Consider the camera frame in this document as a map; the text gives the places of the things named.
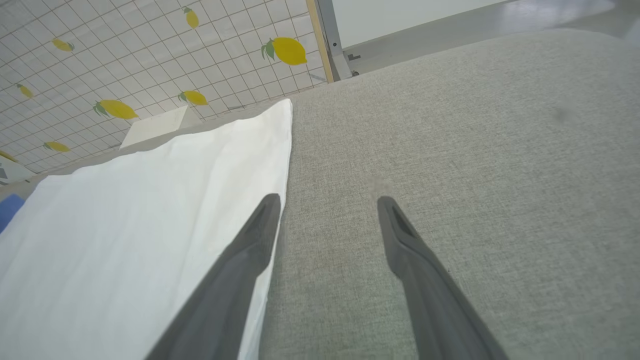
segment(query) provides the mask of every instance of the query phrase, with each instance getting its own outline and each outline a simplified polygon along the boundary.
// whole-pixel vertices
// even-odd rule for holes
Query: floor
[[[399,31],[344,51],[360,74],[419,56],[525,31],[573,28],[640,46],[638,0],[515,0]]]

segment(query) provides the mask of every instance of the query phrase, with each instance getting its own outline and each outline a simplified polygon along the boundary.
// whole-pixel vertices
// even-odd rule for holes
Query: grid pattern
[[[134,121],[185,105],[183,91],[205,96],[191,107],[206,121],[326,83],[305,0],[20,0],[0,20],[0,150],[34,172],[116,149]],[[276,37],[307,62],[263,58]],[[104,99],[138,118],[99,115]]]

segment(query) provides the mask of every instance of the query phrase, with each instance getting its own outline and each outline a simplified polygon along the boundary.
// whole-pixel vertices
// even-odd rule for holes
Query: gray upholstery
[[[640,49],[582,31],[514,35],[291,100],[263,358],[416,356],[378,227],[383,194],[512,358],[640,356]]]

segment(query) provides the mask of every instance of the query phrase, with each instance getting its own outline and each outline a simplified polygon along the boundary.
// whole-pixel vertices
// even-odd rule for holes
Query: metal frame
[[[332,0],[316,0],[319,8],[320,22],[323,27],[326,41],[329,44],[331,57],[342,56],[342,44],[338,34],[338,23],[335,20]]]

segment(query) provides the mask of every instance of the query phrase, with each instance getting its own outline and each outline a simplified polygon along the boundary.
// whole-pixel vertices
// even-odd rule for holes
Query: yellow lemon
[[[65,144],[59,142],[45,142],[43,146],[49,150],[55,150],[58,152],[71,151]]]
[[[195,29],[198,27],[198,15],[196,15],[195,12],[193,12],[193,10],[189,9],[186,6],[182,7],[182,11],[184,11],[185,14],[187,14],[187,24],[189,24],[189,26],[191,26],[192,29]]]
[[[264,53],[274,59],[273,53],[278,55],[278,58],[283,63],[288,65],[300,65],[307,63],[307,55],[305,48],[294,38],[275,38],[269,39],[269,42],[262,46],[262,58],[264,59]]]
[[[28,97],[29,99],[33,97],[33,92],[31,92],[31,90],[27,89],[26,86],[22,86],[20,84],[16,84],[15,86],[17,86],[18,89],[20,89],[20,92],[22,92],[22,94],[24,94],[24,96]]]
[[[73,44],[68,43],[68,42],[64,42],[60,39],[53,39],[51,40],[51,42],[60,50],[62,51],[72,51],[73,49],[75,49],[76,47],[74,47]]]
[[[206,105],[207,99],[201,93],[197,91],[183,91],[178,95],[178,98],[182,101],[190,101],[194,105]]]
[[[6,152],[4,152],[4,151],[2,151],[2,150],[0,150],[0,156],[4,156],[5,158],[7,158],[7,159],[9,159],[9,160],[13,161],[14,163],[17,163],[17,162],[18,162],[18,160],[16,160],[16,159],[14,159],[14,158],[13,158],[13,156],[11,156],[11,155],[7,154]]]
[[[107,112],[121,119],[133,119],[134,117],[138,117],[138,114],[136,114],[129,105],[117,100],[96,101],[95,106],[93,106],[93,110],[96,114],[101,113],[107,117],[109,116]]]

